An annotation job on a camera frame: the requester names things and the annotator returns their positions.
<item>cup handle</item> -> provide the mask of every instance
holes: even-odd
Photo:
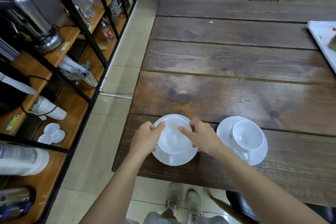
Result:
[[[241,157],[245,162],[248,162],[251,159],[251,153],[250,152],[242,152]]]

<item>bottle with red label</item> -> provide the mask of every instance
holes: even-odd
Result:
[[[104,34],[106,40],[108,42],[112,42],[114,40],[114,37],[112,35],[112,31],[109,29],[108,26],[106,26],[106,24],[103,21],[101,21],[101,24],[103,25],[103,34]]]

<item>metal kettle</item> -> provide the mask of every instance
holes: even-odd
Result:
[[[49,52],[64,41],[33,0],[0,0],[0,15],[40,53]]]

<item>white saucer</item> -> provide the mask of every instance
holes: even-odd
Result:
[[[230,141],[229,134],[230,134],[230,129],[233,127],[233,125],[241,120],[249,120],[249,119],[244,118],[242,116],[228,117],[220,122],[217,128],[217,132],[216,132],[219,138],[222,140],[222,142],[226,146],[230,147],[231,150],[233,150],[239,157],[241,157],[241,155],[239,154],[239,151],[236,148],[231,147],[231,141]],[[259,164],[266,157],[267,150],[268,150],[267,138],[264,134],[263,145],[258,150],[251,152],[251,159],[247,163],[249,163],[251,166],[255,166]]]
[[[166,119],[168,117],[179,117],[179,118],[182,118],[183,120],[185,120],[188,123],[190,122],[190,120],[187,117],[184,117],[182,115],[169,114],[169,115],[163,116],[160,119],[158,119],[154,123],[154,126],[157,127],[157,125],[159,125],[159,123],[161,121],[163,121],[164,119]],[[192,148],[192,147],[189,150],[186,150],[186,151],[184,151],[182,153],[179,153],[179,154],[166,153],[163,150],[161,150],[159,146],[155,146],[155,149],[156,149],[156,151],[152,152],[154,157],[157,158],[160,162],[162,162],[162,163],[164,163],[168,166],[184,165],[184,164],[188,163],[189,161],[191,161],[197,153],[197,148]]]

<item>brown object on tray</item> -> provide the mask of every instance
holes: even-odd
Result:
[[[334,37],[330,40],[328,47],[336,52],[336,35],[334,35]]]

